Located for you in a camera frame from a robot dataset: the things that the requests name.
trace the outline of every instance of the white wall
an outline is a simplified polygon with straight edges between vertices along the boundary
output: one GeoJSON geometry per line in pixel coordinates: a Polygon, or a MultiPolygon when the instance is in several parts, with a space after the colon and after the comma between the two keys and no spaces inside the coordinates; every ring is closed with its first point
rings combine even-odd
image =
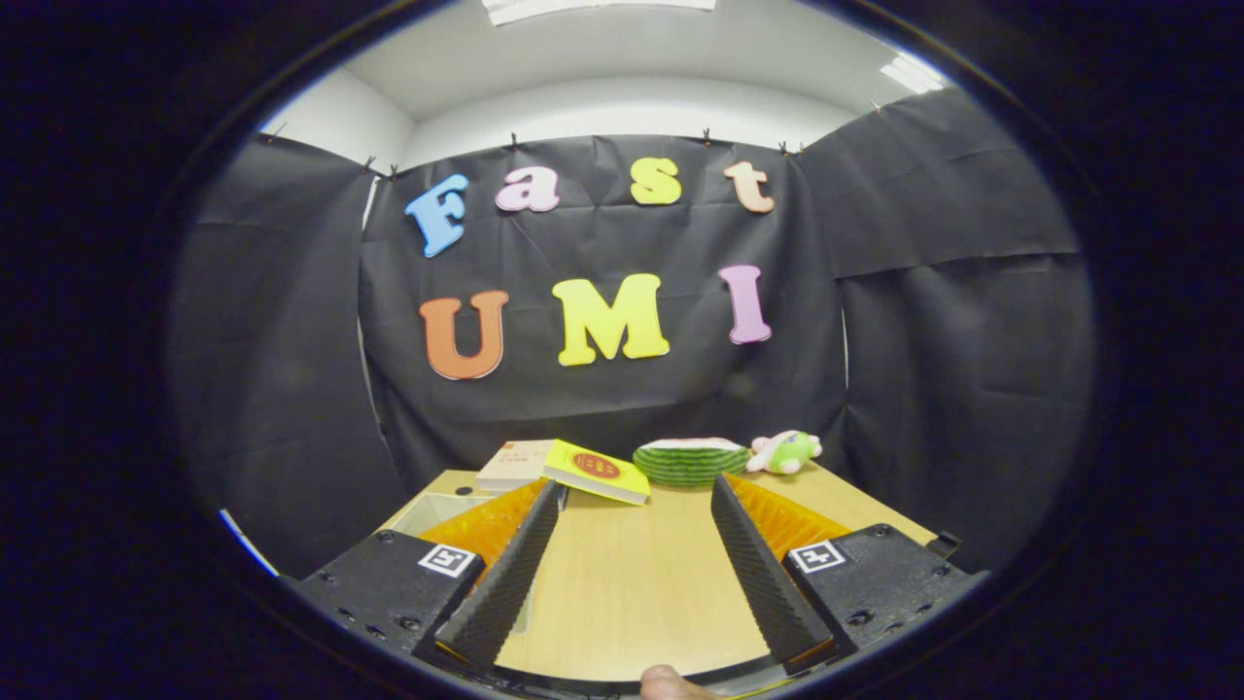
{"type": "Polygon", "coordinates": [[[402,168],[510,142],[656,133],[799,148],[858,114],[790,92],[717,80],[620,77],[509,92],[414,128],[402,168]]]}
{"type": "Polygon", "coordinates": [[[272,133],[331,150],[357,163],[376,155],[372,167],[388,172],[402,164],[414,133],[414,119],[345,68],[336,70],[294,98],[266,124],[272,133]]]}

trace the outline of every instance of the foam letter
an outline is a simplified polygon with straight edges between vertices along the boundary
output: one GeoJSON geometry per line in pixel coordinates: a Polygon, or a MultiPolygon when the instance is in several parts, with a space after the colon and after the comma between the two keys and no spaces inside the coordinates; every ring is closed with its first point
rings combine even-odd
{"type": "Polygon", "coordinates": [[[760,315],[760,293],[756,291],[760,267],[733,265],[722,267],[717,274],[730,287],[730,303],[734,305],[734,329],[730,331],[730,342],[743,344],[769,339],[774,331],[760,315]]]}
{"type": "Polygon", "coordinates": [[[774,198],[760,194],[760,183],[769,182],[769,175],[751,169],[751,163],[741,160],[725,168],[725,177],[734,180],[734,193],[745,209],[758,214],[773,210],[774,198]]]}
{"type": "Polygon", "coordinates": [[[683,194],[678,165],[669,158],[639,158],[631,164],[631,195],[641,204],[673,204],[683,194]]]}
{"type": "Polygon", "coordinates": [[[479,310],[479,353],[471,358],[458,354],[454,341],[454,313],[462,308],[457,298],[433,298],[419,306],[428,343],[428,364],[445,379],[480,379],[501,364],[501,306],[510,295],[501,291],[480,291],[470,297],[479,310]]]}
{"type": "Polygon", "coordinates": [[[449,216],[460,219],[466,213],[466,205],[458,191],[468,184],[470,182],[465,175],[452,174],[406,205],[406,213],[419,221],[419,230],[428,241],[423,246],[424,256],[430,257],[462,237],[463,226],[449,223],[449,216]],[[440,200],[442,194],[445,196],[444,201],[440,200]]]}
{"type": "Polygon", "coordinates": [[[547,211],[561,201],[557,196],[557,173],[552,168],[519,168],[505,175],[505,182],[510,184],[496,193],[496,205],[506,211],[547,211]]]}
{"type": "Polygon", "coordinates": [[[656,358],[669,353],[669,342],[662,337],[657,318],[658,286],[661,277],[657,275],[629,275],[622,280],[611,307],[586,279],[555,283],[552,295],[561,298],[566,320],[566,348],[557,354],[557,362],[566,367],[596,362],[595,349],[587,346],[588,332],[601,353],[612,361],[618,353],[623,328],[627,339],[622,354],[627,358],[656,358]]]}

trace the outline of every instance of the letter m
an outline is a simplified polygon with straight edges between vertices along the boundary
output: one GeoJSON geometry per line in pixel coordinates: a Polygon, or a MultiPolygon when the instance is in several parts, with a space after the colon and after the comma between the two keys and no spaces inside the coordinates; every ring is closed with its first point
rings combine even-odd
{"type": "Polygon", "coordinates": [[[587,346],[587,333],[592,333],[601,353],[612,361],[623,329],[627,341],[622,354],[627,358],[656,358],[669,353],[669,342],[662,337],[657,318],[659,286],[657,275],[629,275],[622,280],[610,306],[586,279],[567,279],[554,285],[552,295],[561,298],[566,320],[566,348],[557,354],[557,362],[566,367],[596,362],[595,349],[587,346]]]}

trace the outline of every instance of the stuffed toy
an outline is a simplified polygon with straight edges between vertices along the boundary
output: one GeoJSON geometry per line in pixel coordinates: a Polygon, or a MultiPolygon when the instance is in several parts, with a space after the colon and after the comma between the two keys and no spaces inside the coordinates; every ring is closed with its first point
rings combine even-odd
{"type": "Polygon", "coordinates": [[[748,460],[748,471],[770,471],[775,475],[792,475],[809,460],[821,456],[821,439],[797,430],[779,433],[773,438],[751,441],[755,456],[748,460]]]}

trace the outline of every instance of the ceiling light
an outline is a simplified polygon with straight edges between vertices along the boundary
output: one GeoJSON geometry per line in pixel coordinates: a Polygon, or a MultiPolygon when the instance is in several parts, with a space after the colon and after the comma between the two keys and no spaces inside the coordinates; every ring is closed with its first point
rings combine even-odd
{"type": "Polygon", "coordinates": [[[911,53],[899,53],[893,61],[882,66],[881,72],[917,94],[944,87],[942,81],[945,78],[942,77],[942,73],[911,53]]]}
{"type": "Polygon", "coordinates": [[[562,10],[603,7],[607,5],[647,5],[705,11],[717,6],[717,0],[483,0],[483,2],[484,9],[488,10],[488,19],[493,20],[493,26],[501,26],[562,10]]]}

